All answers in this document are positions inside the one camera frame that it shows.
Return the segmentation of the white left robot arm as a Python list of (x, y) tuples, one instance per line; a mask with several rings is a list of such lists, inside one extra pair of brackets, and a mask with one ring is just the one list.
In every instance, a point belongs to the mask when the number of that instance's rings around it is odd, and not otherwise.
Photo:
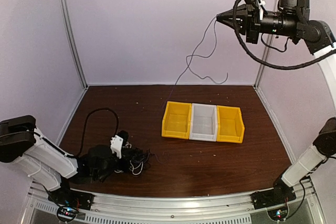
[(132, 147), (128, 134), (121, 131), (109, 145), (97, 145), (87, 154), (72, 155), (52, 143), (36, 126), (31, 115), (1, 121), (1, 163), (11, 164), (41, 183), (64, 205), (76, 197), (68, 183), (103, 182), (117, 172), (134, 168), (141, 151)]

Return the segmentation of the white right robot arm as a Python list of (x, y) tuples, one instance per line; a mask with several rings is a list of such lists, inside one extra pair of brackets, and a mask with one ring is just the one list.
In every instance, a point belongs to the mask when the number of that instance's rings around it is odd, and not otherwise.
[[(234, 0), (221, 0), (223, 10), (233, 8)], [(275, 4), (266, 0), (267, 6)], [(326, 22), (335, 34), (335, 0), (310, 0), (311, 17)], [(259, 64), (250, 59), (232, 29), (217, 27), (220, 31), (221, 69), (228, 84), (252, 85), (257, 78)], [(268, 61), (279, 65), (299, 64), (312, 59), (303, 42), (289, 45), (286, 53), (270, 52)], [(335, 116), (333, 99), (322, 69), (318, 64), (300, 70), (264, 69), (259, 88), (267, 108), (275, 116), (284, 145), (291, 158), (298, 158), (317, 137), (326, 120)], [(312, 181), (320, 201), (335, 203), (335, 160), (328, 161), (312, 174)]]

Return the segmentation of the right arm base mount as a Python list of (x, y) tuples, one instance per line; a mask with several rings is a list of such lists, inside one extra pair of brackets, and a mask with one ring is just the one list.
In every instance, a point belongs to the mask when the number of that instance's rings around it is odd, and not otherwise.
[(276, 222), (286, 220), (289, 216), (288, 203), (296, 200), (296, 194), (291, 189), (282, 191), (279, 188), (256, 191), (250, 197), (255, 210), (266, 209), (268, 217)]

